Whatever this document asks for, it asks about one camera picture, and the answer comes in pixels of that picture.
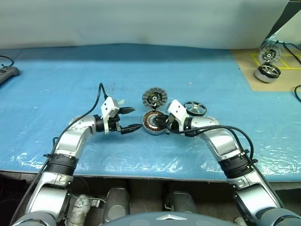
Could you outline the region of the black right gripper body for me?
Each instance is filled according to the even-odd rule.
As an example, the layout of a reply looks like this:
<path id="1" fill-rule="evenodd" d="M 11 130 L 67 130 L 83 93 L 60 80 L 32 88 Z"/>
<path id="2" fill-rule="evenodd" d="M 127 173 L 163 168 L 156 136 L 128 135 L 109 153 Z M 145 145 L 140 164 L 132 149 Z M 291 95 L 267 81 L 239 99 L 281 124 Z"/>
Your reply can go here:
<path id="1" fill-rule="evenodd" d="M 168 115 L 167 119 L 167 129 L 170 130 L 172 133 L 178 133 L 179 132 L 179 124 L 176 120 L 176 118 L 173 115 Z"/>

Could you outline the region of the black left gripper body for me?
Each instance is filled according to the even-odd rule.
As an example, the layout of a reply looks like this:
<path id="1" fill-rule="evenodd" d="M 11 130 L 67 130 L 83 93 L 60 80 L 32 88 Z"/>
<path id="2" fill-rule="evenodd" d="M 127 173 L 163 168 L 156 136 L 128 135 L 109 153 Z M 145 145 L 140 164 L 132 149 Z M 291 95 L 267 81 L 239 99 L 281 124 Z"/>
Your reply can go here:
<path id="1" fill-rule="evenodd" d="M 116 114 L 114 117 L 109 117 L 108 119 L 108 127 L 109 132 L 121 132 L 121 126 L 119 125 L 120 117 Z"/>

